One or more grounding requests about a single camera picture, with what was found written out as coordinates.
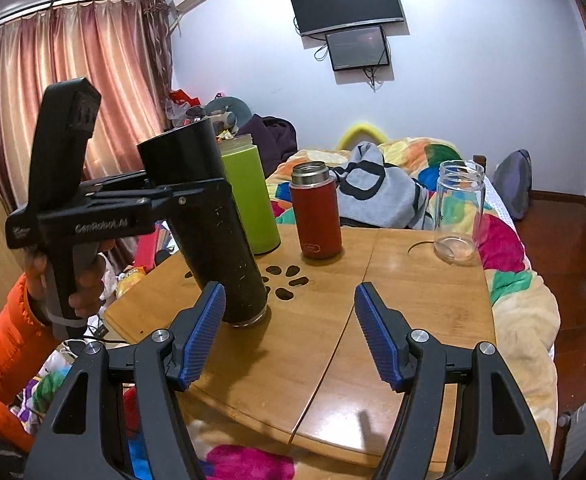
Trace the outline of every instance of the gray backpack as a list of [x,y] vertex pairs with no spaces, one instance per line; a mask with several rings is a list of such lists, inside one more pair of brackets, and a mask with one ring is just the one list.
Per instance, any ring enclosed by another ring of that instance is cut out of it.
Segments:
[[527,150],[511,153],[495,170],[492,184],[513,220],[524,218],[533,185],[531,157]]

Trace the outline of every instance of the monitor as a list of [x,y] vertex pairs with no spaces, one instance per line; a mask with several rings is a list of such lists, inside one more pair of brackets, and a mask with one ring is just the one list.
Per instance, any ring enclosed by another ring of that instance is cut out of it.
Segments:
[[333,70],[388,66],[386,38],[380,25],[326,34]]
[[371,23],[402,22],[399,0],[291,0],[301,35]]

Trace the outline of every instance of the red thermos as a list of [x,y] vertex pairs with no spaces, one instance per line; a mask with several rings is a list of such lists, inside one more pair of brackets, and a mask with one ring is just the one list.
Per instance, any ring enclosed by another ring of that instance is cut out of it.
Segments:
[[323,162],[303,162],[293,167],[291,201],[302,253],[321,260],[342,250],[340,215],[335,177]]

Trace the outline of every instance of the black thermos bottle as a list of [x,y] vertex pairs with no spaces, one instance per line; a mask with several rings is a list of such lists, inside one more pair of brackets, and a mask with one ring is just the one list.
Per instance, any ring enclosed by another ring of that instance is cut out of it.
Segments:
[[176,128],[137,146],[154,186],[188,185],[171,233],[200,288],[220,282],[224,321],[248,326],[266,312],[266,288],[249,247],[209,119]]

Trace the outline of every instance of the person's hand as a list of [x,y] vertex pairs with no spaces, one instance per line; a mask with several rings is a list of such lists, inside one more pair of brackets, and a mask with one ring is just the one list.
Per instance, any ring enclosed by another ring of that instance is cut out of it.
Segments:
[[[98,252],[109,251],[114,245],[115,240],[101,242]],[[29,296],[35,300],[31,309],[39,320],[42,320],[42,313],[38,312],[37,304],[44,301],[43,277],[47,263],[46,255],[39,251],[29,251],[26,254],[26,289]],[[68,298],[68,304],[73,307],[77,317],[94,316],[100,310],[100,295],[104,290],[102,277],[105,269],[104,258],[97,255],[93,263],[77,277],[77,292]]]

